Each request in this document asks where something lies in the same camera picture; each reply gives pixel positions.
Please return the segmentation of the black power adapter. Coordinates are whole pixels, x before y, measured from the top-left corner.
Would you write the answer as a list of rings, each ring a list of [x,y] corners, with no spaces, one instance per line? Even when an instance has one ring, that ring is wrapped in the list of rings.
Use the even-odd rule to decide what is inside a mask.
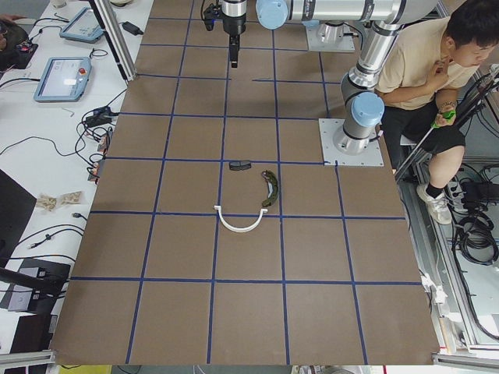
[[[93,128],[111,123],[112,116],[106,111],[93,111],[93,114],[88,115],[83,122],[86,127]]]
[[[143,31],[137,25],[135,25],[129,21],[123,22],[122,28],[123,28],[123,30],[125,30],[126,32],[128,32],[134,36],[143,35]]]

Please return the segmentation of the blue teach pendant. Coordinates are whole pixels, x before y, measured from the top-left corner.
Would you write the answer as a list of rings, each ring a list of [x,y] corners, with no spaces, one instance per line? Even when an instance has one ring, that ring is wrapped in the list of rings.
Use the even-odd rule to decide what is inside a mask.
[[[59,32],[63,39],[80,41],[83,43],[96,43],[102,36],[103,30],[97,21],[91,7],[82,8],[66,26]]]
[[[49,58],[34,93],[39,103],[76,102],[90,78],[89,57]]]

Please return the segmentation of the person in beige shirt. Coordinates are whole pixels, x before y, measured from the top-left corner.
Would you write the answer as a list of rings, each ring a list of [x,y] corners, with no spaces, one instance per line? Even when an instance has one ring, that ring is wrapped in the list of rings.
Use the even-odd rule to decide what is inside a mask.
[[[432,158],[430,180],[416,189],[439,224],[452,221],[444,187],[457,173],[465,137],[453,118],[458,93],[498,45],[498,3],[463,2],[449,17],[406,27],[398,36],[376,88],[385,104],[381,128],[397,170],[404,160],[406,137]]]

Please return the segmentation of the white curved plastic part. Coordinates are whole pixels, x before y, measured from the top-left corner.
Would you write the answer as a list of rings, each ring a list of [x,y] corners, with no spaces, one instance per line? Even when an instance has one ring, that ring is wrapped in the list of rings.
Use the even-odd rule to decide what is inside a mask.
[[[220,205],[214,205],[214,212],[218,215],[218,219],[220,224],[227,230],[236,233],[236,234],[244,234],[251,232],[260,226],[261,221],[267,215],[267,208],[260,208],[258,214],[253,218],[252,222],[243,222],[243,221],[234,221],[234,220],[226,220],[225,212]]]

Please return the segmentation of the aluminium frame post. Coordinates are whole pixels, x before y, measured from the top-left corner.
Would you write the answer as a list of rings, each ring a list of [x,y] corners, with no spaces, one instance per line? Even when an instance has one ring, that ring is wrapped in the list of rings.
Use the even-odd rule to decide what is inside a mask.
[[[133,81],[136,78],[136,67],[110,1],[90,0],[89,3],[108,42],[122,78],[126,82]]]

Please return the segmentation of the olive brake shoe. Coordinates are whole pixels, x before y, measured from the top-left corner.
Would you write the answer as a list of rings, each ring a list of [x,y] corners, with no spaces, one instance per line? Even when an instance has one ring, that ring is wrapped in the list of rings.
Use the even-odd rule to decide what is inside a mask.
[[[276,203],[279,196],[279,182],[278,178],[273,171],[264,170],[261,173],[263,179],[267,183],[268,194],[267,198],[261,203],[263,208],[267,208]]]

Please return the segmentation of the black brake pad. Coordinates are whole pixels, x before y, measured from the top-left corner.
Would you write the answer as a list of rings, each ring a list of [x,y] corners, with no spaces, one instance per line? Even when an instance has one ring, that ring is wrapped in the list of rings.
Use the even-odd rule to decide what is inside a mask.
[[[245,171],[249,170],[252,167],[251,161],[243,160],[243,161],[230,161],[228,163],[230,171]]]

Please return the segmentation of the green handled tool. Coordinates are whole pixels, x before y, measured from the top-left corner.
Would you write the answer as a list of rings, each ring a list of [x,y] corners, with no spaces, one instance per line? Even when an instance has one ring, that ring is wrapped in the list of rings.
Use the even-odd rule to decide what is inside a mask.
[[[438,113],[436,118],[431,123],[430,127],[433,129],[438,129],[441,127],[452,125],[455,121],[456,110],[450,110],[443,113]]]

